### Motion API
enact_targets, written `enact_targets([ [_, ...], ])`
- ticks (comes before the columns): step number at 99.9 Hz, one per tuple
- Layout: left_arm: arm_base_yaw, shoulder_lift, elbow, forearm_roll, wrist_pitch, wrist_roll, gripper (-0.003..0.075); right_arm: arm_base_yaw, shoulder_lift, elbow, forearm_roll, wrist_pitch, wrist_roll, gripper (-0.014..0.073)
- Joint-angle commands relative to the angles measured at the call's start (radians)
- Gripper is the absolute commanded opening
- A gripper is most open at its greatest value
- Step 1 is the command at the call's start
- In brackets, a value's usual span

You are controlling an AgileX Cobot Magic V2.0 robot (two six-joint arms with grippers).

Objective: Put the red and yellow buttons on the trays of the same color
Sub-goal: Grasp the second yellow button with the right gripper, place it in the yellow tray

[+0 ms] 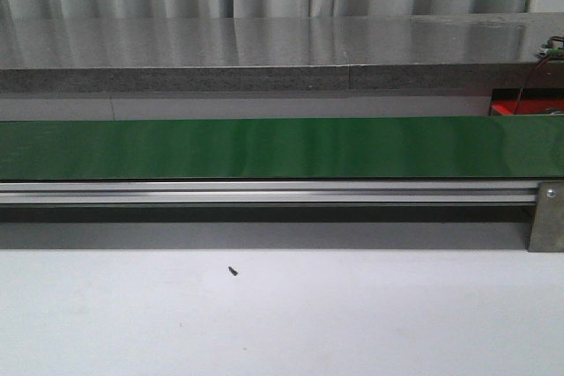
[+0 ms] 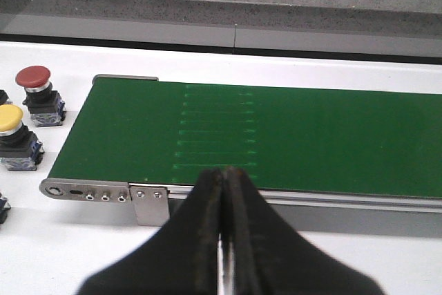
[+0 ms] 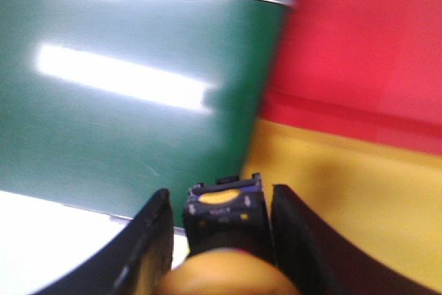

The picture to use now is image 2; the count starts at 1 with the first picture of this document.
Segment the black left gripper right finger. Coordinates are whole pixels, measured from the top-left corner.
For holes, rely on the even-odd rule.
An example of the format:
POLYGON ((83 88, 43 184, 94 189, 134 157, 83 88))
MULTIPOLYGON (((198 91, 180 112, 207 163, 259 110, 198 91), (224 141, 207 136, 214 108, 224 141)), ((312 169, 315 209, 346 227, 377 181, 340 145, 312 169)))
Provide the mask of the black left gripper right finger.
POLYGON ((382 294, 370 277, 304 239, 243 169, 224 172, 222 239, 234 294, 382 294))

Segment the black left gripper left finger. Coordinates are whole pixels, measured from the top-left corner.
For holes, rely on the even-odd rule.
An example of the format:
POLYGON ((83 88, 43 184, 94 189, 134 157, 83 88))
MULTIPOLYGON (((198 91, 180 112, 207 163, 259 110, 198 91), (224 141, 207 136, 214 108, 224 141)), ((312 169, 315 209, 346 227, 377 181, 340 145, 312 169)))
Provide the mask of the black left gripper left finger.
POLYGON ((186 200, 141 247, 93 274, 80 294, 217 294, 222 172, 201 172, 186 200))

